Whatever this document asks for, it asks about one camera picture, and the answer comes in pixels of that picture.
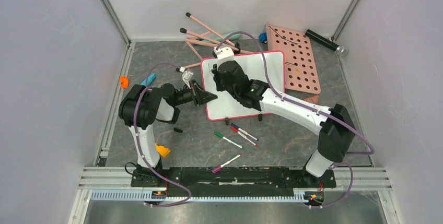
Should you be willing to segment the pink framed whiteboard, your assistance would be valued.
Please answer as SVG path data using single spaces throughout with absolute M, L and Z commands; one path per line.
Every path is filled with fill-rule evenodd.
M 271 84 L 278 91 L 284 91 L 284 54 L 281 51 L 267 51 L 264 53 L 268 76 Z M 235 60 L 242 67 L 250 79 L 258 79 L 266 82 L 264 62 L 260 53 L 239 54 Z M 213 80 L 213 65 L 217 63 L 215 58 L 205 58 L 201 61 L 201 73 L 204 90 L 218 96 L 217 99 L 206 104 L 206 115 L 210 121 L 222 121 L 226 118 L 237 119 L 241 117 L 257 116 L 260 114 L 255 109 L 243 107 L 228 92 L 217 91 Z

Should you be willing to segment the black marker cap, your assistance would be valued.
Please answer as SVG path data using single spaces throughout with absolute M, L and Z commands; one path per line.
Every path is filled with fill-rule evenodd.
M 183 133 L 183 130 L 180 129 L 180 128 L 176 128 L 176 127 L 174 127 L 173 130 L 174 130 L 175 132 L 177 132 L 177 133 Z

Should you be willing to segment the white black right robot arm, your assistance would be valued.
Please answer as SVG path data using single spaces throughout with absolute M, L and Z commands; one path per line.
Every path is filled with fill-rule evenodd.
M 303 102 L 267 82 L 250 79 L 236 61 L 214 64 L 211 70 L 217 91 L 227 92 L 244 108 L 272 113 L 295 122 L 318 136 L 317 150 L 310 156 L 302 181 L 316 186 L 326 170 L 343 161 L 355 137 L 354 124 L 346 107 L 323 107 Z

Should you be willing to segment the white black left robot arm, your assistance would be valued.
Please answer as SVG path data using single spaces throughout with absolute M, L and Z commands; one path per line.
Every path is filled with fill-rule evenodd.
M 166 83 L 155 88 L 135 84 L 129 90 L 120 103 L 118 115 L 133 136 L 137 165 L 147 169 L 144 179 L 151 186 L 158 186 L 164 180 L 163 170 L 157 168 L 161 158 L 154 138 L 154 122 L 175 124 L 180 114 L 178 106 L 192 102 L 199 107 L 217 98 L 196 80 L 182 89 Z

